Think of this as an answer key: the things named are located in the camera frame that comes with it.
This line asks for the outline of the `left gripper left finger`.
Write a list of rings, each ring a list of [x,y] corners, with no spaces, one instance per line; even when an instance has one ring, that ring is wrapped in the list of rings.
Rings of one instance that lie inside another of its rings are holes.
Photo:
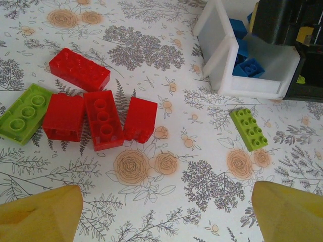
[[[73,241],[82,209],[77,185],[1,204],[1,241]]]

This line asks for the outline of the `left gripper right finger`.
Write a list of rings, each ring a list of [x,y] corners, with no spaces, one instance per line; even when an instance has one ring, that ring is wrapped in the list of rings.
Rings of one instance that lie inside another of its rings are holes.
[[[322,196],[257,181],[252,206],[264,241],[322,241]]]

